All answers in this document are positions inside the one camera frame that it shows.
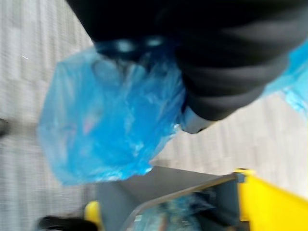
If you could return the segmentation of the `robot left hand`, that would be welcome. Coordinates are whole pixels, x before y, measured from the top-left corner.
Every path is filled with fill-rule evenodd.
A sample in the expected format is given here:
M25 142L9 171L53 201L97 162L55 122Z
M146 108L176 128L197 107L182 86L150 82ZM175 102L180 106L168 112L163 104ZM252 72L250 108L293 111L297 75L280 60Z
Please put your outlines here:
M249 105L308 37L305 0L70 0L99 53L138 60L174 46L186 100L182 129L198 133Z

